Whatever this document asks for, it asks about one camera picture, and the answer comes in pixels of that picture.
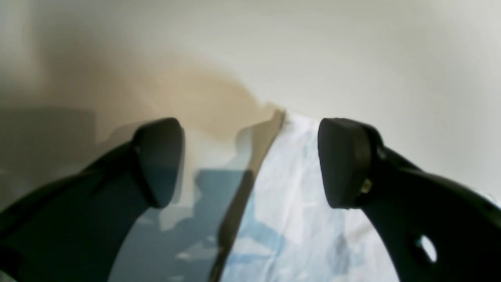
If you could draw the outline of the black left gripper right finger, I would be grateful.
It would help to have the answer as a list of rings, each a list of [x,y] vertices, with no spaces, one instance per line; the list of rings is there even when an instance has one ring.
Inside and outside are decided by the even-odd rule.
[[[356,120],[322,119],[318,154],[329,206],[364,212],[401,282],[500,281],[501,213],[491,201],[422,171]]]

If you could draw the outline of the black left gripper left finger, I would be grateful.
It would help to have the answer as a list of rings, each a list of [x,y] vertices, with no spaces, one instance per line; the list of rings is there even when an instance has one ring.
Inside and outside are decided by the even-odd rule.
[[[175,118],[1,213],[1,271],[17,282],[106,282],[136,219],[172,200],[183,160]]]

